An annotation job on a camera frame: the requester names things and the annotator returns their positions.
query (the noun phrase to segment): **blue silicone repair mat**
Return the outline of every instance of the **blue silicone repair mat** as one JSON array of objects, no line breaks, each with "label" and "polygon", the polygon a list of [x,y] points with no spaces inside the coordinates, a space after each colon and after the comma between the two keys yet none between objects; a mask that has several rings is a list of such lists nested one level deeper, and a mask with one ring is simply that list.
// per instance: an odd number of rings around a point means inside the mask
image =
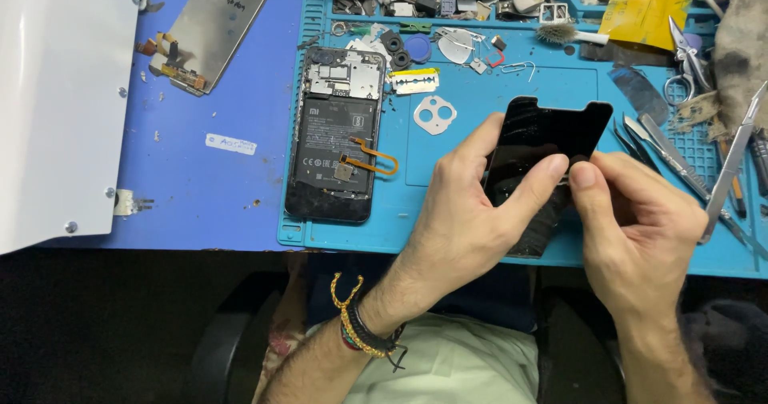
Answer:
[{"label": "blue silicone repair mat", "polygon": [[[569,4],[569,13],[577,19],[576,27],[583,31],[597,32],[598,26],[588,19],[599,19],[604,6],[583,6],[579,0],[560,0]],[[391,16],[356,16],[332,14],[332,0],[304,0],[300,41],[308,40],[321,32],[329,31],[332,20],[379,23],[398,31],[403,17]],[[704,48],[712,45],[714,38],[714,16],[704,8],[692,7],[686,22],[686,32],[703,36]],[[504,50],[504,64],[531,61],[536,65],[533,77],[532,68],[503,74],[499,66],[488,74],[477,74],[472,68],[459,66],[448,61],[432,45],[432,57],[425,64],[413,65],[412,69],[437,67],[440,69],[440,85],[436,92],[414,94],[411,96],[390,95],[384,99],[379,127],[379,147],[384,154],[395,156],[400,169],[393,176],[376,176],[373,188],[373,206],[368,221],[356,225],[339,222],[312,222],[296,219],[283,213],[279,224],[278,239],[284,245],[307,246],[326,250],[354,250],[368,252],[399,252],[408,240],[414,222],[421,209],[429,177],[437,159],[449,152],[477,124],[493,111],[505,112],[509,101],[518,95],[536,96],[538,104],[545,107],[582,109],[591,100],[607,101],[614,107],[614,118],[620,123],[622,113],[634,118],[637,114],[624,95],[608,76],[613,68],[612,62],[593,62],[578,57],[578,43],[574,44],[576,53],[568,55],[563,46],[547,45],[534,37],[533,28],[538,26],[536,19],[531,23],[505,22],[495,19],[492,12],[490,20],[449,20],[417,19],[432,23],[432,32],[438,26],[460,26],[485,36],[499,35],[507,44]],[[318,45],[344,48],[358,36],[346,34],[334,36],[324,34]],[[492,51],[484,47],[483,56]],[[298,92],[298,82],[303,60],[303,51],[296,55],[296,77],[294,87]],[[659,89],[674,71],[657,66],[636,66],[650,82]],[[681,88],[670,90],[672,94],[682,95]],[[428,134],[414,121],[414,110],[424,96],[436,94],[451,103],[457,116],[447,130],[436,136]],[[296,102],[291,109],[291,118],[295,113]],[[293,135],[293,124],[290,133]],[[598,149],[603,152],[621,150],[619,142],[612,133],[613,124],[603,134]],[[669,133],[680,152],[696,166],[710,186],[719,171],[715,148],[706,142],[706,128],[696,126],[686,134]],[[286,156],[290,156],[290,142]],[[657,160],[658,167],[668,180],[683,190],[687,188],[675,174],[668,171],[666,165]],[[760,217],[760,204],[763,199],[757,195],[754,168],[749,157],[746,158],[742,174],[742,183],[746,188],[748,217],[738,223],[746,232],[768,244],[768,228]],[[726,208],[731,209],[730,201]],[[556,228],[552,242],[541,259],[505,258],[504,261],[548,266],[581,265],[581,223],[573,210],[568,210]],[[768,277],[768,270],[760,266],[765,260],[755,256],[752,250],[739,242],[722,225],[717,225],[711,242],[696,248],[690,272],[718,276]]]}]

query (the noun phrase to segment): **phone battery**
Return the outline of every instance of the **phone battery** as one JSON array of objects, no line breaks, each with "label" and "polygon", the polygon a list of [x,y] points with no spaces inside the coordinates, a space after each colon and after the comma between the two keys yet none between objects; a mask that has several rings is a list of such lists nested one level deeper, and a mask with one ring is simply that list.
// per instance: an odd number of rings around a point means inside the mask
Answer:
[{"label": "phone battery", "polygon": [[355,166],[350,182],[333,177],[341,154],[373,164],[373,157],[360,150],[350,137],[366,139],[370,147],[375,122],[376,102],[332,96],[309,98],[302,108],[300,138],[296,148],[295,180],[317,188],[368,191],[369,170]]}]

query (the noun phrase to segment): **forearm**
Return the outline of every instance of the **forearm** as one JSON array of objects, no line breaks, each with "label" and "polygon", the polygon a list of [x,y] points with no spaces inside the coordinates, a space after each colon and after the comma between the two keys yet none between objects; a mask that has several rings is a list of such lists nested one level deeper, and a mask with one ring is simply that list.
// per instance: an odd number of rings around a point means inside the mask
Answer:
[{"label": "forearm", "polygon": [[[389,297],[386,293],[377,286],[360,302],[361,319],[379,336],[388,336],[407,320],[387,309]],[[335,404],[343,401],[371,359],[362,351],[350,349],[343,340],[340,318],[328,321],[286,358],[259,404]],[[386,360],[376,362],[388,363]]]},{"label": "forearm", "polygon": [[690,364],[674,315],[616,323],[629,404],[715,404]]}]

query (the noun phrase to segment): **black phone display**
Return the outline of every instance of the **black phone display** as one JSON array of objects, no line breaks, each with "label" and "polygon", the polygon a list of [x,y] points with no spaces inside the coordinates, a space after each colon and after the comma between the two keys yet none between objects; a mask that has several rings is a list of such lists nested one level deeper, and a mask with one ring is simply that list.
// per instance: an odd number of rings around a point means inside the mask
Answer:
[{"label": "black phone display", "polygon": [[[571,164],[588,160],[612,114],[612,105],[603,102],[591,101],[583,110],[565,110],[539,107],[533,96],[515,97],[507,106],[490,159],[485,195],[494,206],[501,205],[525,174],[546,156],[565,154]],[[571,190],[566,174],[507,255],[541,257],[569,203]]]},{"label": "black phone display", "polygon": [[350,138],[376,149],[382,55],[310,47],[306,51],[291,145],[286,212],[302,218],[363,222],[373,196],[373,172],[340,163],[341,155],[373,166],[375,157]]}]

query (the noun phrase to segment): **white metal panel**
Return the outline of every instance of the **white metal panel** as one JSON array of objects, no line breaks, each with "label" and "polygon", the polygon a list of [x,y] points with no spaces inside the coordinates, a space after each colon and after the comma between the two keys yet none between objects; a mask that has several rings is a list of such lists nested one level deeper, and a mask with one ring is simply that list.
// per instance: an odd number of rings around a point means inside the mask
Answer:
[{"label": "white metal panel", "polygon": [[111,231],[137,11],[0,0],[0,254]]}]

